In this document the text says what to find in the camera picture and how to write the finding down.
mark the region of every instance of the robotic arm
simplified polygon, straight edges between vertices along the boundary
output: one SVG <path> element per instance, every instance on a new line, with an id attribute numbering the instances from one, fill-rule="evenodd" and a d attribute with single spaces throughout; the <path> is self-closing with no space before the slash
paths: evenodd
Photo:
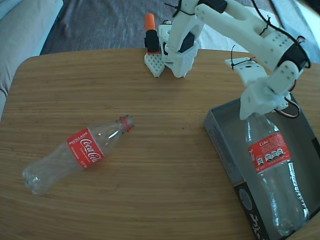
<path id="1" fill-rule="evenodd" d="M 204 24 L 233 39 L 272 71 L 268 76 L 249 58 L 225 60 L 246 87 L 240 119 L 252 113 L 281 112 L 292 103 L 290 91 L 307 63 L 306 53 L 283 30 L 266 27 L 234 0 L 179 0 L 172 25 L 158 28 L 161 60 L 174 76 L 184 77 L 191 70 Z"/>

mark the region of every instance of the bottle label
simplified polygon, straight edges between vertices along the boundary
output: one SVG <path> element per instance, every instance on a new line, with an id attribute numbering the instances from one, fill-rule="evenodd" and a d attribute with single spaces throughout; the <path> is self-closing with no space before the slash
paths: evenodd
<path id="1" fill-rule="evenodd" d="M 258 174 L 291 158 L 281 133 L 267 136 L 252 144 L 248 151 Z"/>
<path id="2" fill-rule="evenodd" d="M 66 141 L 75 160 L 84 169 L 104 157 L 88 128 L 77 132 Z"/>

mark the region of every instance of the coca-cola bottle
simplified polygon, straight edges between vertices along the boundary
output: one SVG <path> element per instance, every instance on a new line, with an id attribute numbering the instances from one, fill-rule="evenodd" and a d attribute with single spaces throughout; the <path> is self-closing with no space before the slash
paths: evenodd
<path id="1" fill-rule="evenodd" d="M 120 137 L 134 127 L 130 116 L 115 123 L 85 128 L 61 143 L 52 153 L 31 163 L 23 171 L 25 185 L 33 194 L 45 194 L 60 179 L 99 161 Z"/>
<path id="2" fill-rule="evenodd" d="M 289 149 L 278 127 L 265 115 L 254 113 L 246 123 L 248 151 L 269 198 L 273 224 L 282 236 L 287 236 L 309 219 Z"/>

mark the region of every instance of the gray box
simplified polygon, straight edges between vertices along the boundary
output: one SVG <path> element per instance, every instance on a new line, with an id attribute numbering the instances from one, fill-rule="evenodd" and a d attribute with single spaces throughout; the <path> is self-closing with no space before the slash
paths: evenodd
<path id="1" fill-rule="evenodd" d="M 294 113 L 288 107 L 286 112 Z M 257 240 L 284 240 L 274 227 L 268 196 L 248 153 L 246 121 L 239 119 L 240 99 L 212 108 L 204 121 L 226 173 L 242 202 Z M 269 113 L 291 154 L 295 175 L 310 218 L 320 211 L 320 146 L 303 112 L 295 119 Z"/>

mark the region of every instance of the wooden table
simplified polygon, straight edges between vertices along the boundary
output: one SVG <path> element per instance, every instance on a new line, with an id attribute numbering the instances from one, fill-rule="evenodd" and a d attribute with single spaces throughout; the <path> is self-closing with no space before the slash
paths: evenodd
<path id="1" fill-rule="evenodd" d="M 240 97 L 227 51 L 201 50 L 186 78 L 154 78 L 144 49 L 43 55 L 18 69 L 0 124 L 2 240 L 252 240 L 203 122 Z M 247 56 L 235 53 L 235 57 Z M 294 90 L 320 136 L 320 66 Z M 90 170 L 34 196 L 23 168 L 81 128 L 131 114 L 136 127 Z M 320 215 L 293 239 L 319 239 Z"/>

